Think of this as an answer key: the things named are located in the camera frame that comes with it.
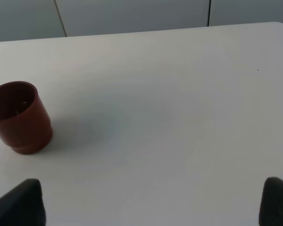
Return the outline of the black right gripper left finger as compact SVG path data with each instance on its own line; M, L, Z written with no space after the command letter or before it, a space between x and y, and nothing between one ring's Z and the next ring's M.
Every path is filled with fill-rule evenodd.
M0 198L0 226L44 226L46 221L38 179L26 179Z

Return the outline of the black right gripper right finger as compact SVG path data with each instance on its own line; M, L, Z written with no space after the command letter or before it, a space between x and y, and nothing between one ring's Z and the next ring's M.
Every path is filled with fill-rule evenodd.
M258 224L260 226L283 226L283 180L266 179L263 187Z

